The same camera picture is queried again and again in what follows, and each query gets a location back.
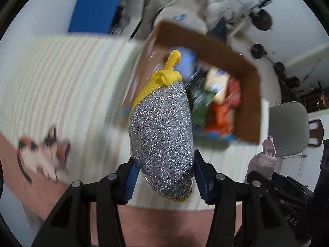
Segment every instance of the cardboard box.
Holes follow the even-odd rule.
[[[133,104],[149,82],[154,69],[166,62],[169,50],[175,46],[191,49],[196,53],[198,60],[225,70],[240,81],[241,105],[235,111],[234,136],[259,144],[261,95],[256,67],[218,39],[184,29],[171,22],[160,22],[145,42],[124,105]]]

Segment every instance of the calico cat plush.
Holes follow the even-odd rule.
[[[32,183],[32,179],[24,170],[23,165],[29,171],[43,173],[52,181],[68,182],[66,162],[69,152],[70,142],[58,141],[56,127],[52,126],[44,141],[39,144],[29,137],[21,137],[17,149],[17,160],[22,174],[29,183]]]

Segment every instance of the blue panel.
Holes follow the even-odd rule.
[[[77,0],[69,32],[108,34],[120,0]]]

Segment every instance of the glittery silver object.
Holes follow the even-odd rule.
[[[193,135],[184,84],[178,81],[148,95],[133,110],[130,153],[150,186],[170,199],[192,192]]]

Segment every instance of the silver screw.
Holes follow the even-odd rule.
[[[108,176],[107,176],[107,179],[108,180],[114,180],[114,179],[116,179],[116,174],[109,174]]]
[[[78,181],[78,180],[76,180],[76,181],[74,181],[74,182],[72,183],[72,187],[74,187],[74,188],[77,188],[77,187],[80,186],[80,185],[81,185],[81,182]]]
[[[252,185],[256,188],[259,188],[261,186],[261,183],[257,180],[252,181]]]
[[[217,178],[218,180],[224,180],[224,179],[225,179],[225,175],[219,173],[219,174],[216,174],[216,178]]]

